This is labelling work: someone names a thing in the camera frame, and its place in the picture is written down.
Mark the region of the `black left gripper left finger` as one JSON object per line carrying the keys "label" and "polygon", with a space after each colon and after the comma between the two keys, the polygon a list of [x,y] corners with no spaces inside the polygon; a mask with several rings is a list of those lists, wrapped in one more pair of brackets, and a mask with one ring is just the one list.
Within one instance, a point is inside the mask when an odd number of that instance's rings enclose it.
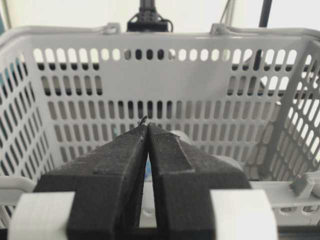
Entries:
{"label": "black left gripper left finger", "polygon": [[113,240],[139,226],[148,128],[113,141],[42,175],[21,195],[11,240]]}

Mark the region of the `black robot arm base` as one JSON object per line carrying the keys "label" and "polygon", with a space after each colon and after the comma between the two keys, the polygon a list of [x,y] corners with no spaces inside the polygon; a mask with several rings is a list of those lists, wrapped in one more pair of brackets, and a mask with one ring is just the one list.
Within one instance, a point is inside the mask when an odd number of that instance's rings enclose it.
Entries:
{"label": "black robot arm base", "polygon": [[154,0],[140,0],[139,11],[127,21],[126,31],[172,33],[174,25],[157,12]]}

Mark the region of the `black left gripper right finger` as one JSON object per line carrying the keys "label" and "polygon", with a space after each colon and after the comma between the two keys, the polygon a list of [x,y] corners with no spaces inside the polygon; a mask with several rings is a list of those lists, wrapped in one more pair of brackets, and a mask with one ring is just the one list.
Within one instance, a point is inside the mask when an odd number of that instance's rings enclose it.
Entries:
{"label": "black left gripper right finger", "polygon": [[276,240],[262,190],[237,166],[148,125],[156,223],[170,240]]}

